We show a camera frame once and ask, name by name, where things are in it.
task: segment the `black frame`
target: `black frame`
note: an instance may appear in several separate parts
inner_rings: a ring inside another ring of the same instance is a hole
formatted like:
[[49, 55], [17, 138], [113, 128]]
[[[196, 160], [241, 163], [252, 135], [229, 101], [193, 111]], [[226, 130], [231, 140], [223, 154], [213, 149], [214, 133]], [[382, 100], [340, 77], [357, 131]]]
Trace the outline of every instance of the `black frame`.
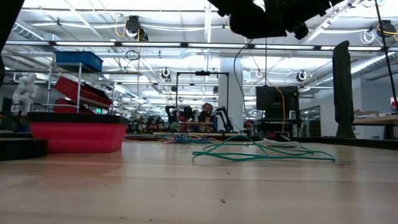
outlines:
[[[178, 77], [180, 75], [196, 75], [196, 72], [177, 72], [177, 79], [176, 79], [176, 91], [175, 91], [175, 107], [178, 106]], [[229, 72], [207, 72], [209, 75], [226, 75], [226, 111], [228, 116], [228, 104], [229, 104]]]

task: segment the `ceiling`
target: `ceiling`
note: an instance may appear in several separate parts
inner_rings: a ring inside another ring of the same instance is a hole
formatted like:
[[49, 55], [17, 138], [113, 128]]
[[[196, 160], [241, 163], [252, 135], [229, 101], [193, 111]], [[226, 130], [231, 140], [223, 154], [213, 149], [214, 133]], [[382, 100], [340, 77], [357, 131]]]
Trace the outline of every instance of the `ceiling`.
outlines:
[[[349, 2], [357, 3], [353, 8], [345, 9]], [[380, 7], [383, 19], [391, 20], [398, 24], [398, 1], [387, 0]], [[19, 14], [17, 23], [35, 34], [35, 37], [45, 40], [64, 41], [133, 41], [127, 35], [123, 36], [123, 24], [128, 16], [139, 16], [140, 23], [145, 28], [151, 42], [211, 42], [244, 44], [245, 39], [232, 33], [228, 29], [228, 18], [220, 17], [214, 6], [211, 8], [206, 0], [25, 0], [24, 7]], [[334, 9], [327, 11], [323, 17], [316, 16], [307, 21], [310, 34], [303, 40], [297, 40], [294, 35], [288, 37], [268, 38], [267, 44], [283, 45], [322, 45], [333, 46], [348, 40], [351, 46], [381, 46], [381, 38], [372, 37], [372, 33], [364, 34], [366, 29], [377, 25], [377, 14], [374, 6], [367, 1], [344, 1]], [[17, 29], [10, 34], [9, 40], [26, 40], [26, 35]], [[395, 46], [397, 41], [387, 38], [388, 46]], [[253, 43], [265, 44], [265, 39], [256, 39]], [[186, 48], [147, 48], [135, 49], [141, 51], [141, 59], [126, 60], [126, 51], [130, 47], [64, 47], [63, 50], [92, 50], [103, 60], [103, 70], [112, 72], [102, 77], [103, 82], [113, 81], [122, 84], [120, 104], [133, 103], [128, 100], [128, 94], [139, 95], [143, 99], [140, 106], [143, 110], [159, 112], [159, 107], [170, 103], [167, 95], [172, 94], [170, 86], [154, 88], [150, 82], [164, 82], [162, 72], [164, 68], [170, 70], [172, 83], [175, 82], [176, 72], [194, 72], [197, 70], [217, 71], [220, 59], [234, 58], [235, 49], [186, 49]], [[352, 52], [351, 61], [358, 62], [379, 55], [380, 52]], [[8, 45], [2, 52], [4, 62], [10, 69], [48, 69], [54, 54], [50, 50], [35, 46]], [[267, 69], [267, 79], [276, 85], [315, 85], [315, 80], [327, 77], [332, 69], [331, 52], [297, 51], [297, 50], [268, 50], [267, 57], [264, 50], [242, 51], [241, 63], [243, 66], [244, 84], [263, 84], [264, 76], [258, 72], [258, 67]], [[140, 72], [143, 75], [123, 74], [126, 70]], [[311, 74], [308, 81], [298, 83], [295, 75], [300, 71]], [[372, 72], [372, 75], [382, 74], [382, 69]], [[99, 77], [85, 77], [86, 81], [98, 81]], [[210, 77], [197, 77], [182, 75], [181, 83], [205, 83], [209, 86], [189, 86], [179, 90], [184, 95], [212, 95], [213, 86], [217, 85], [215, 75]], [[254, 88], [244, 88], [246, 96], [254, 96]], [[305, 94], [310, 97], [314, 91], [311, 89]], [[188, 97], [183, 103], [200, 106], [207, 98]], [[253, 108], [253, 102], [246, 102], [248, 108]]]

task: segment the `computer monitor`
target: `computer monitor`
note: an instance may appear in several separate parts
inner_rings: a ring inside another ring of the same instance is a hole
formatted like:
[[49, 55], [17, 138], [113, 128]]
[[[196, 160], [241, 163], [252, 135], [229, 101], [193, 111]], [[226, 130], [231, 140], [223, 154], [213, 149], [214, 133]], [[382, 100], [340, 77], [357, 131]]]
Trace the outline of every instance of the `computer monitor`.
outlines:
[[[296, 111], [298, 108], [299, 89], [297, 86], [278, 87], [283, 93], [285, 111]], [[256, 109], [265, 110], [266, 118], [282, 118], [283, 101], [280, 92], [273, 86], [256, 87]]]

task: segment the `table surface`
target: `table surface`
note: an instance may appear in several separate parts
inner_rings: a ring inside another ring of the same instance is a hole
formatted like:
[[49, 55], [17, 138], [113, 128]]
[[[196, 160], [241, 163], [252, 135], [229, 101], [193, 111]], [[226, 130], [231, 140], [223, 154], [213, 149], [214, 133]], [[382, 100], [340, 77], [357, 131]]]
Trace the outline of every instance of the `table surface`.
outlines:
[[359, 125], [359, 124], [380, 124], [380, 125], [398, 124], [398, 115], [355, 119], [353, 125]]
[[192, 161], [204, 146], [132, 141], [0, 162], [0, 223], [397, 223], [398, 151], [305, 145], [338, 161]]

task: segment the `black base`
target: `black base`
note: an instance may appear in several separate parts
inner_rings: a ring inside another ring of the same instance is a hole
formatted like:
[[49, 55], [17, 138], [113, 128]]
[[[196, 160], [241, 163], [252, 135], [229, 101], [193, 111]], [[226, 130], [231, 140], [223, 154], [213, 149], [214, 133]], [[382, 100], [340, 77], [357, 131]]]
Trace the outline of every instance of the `black base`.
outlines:
[[292, 141], [398, 150], [397, 147], [398, 141], [396, 140], [373, 140], [373, 139], [350, 139], [350, 138], [326, 137], [326, 138], [293, 138]]
[[33, 159], [46, 156], [47, 140], [21, 137], [28, 135], [29, 134], [1, 134], [0, 161]]

